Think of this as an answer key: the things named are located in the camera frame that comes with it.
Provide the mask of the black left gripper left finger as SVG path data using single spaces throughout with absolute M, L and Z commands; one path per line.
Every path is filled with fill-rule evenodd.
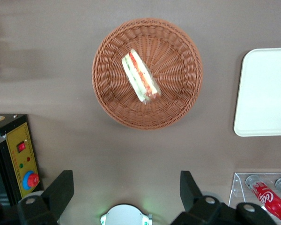
M 73 195 L 73 171 L 64 170 L 41 195 L 28 196 L 8 209 L 0 204 L 0 225 L 57 225 Z

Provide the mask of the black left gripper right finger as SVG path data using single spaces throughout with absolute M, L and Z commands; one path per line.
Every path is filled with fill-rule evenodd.
M 180 172 L 180 198 L 184 207 L 173 225 L 274 225 L 260 206 L 241 202 L 231 208 L 216 197 L 203 195 L 189 171 Z

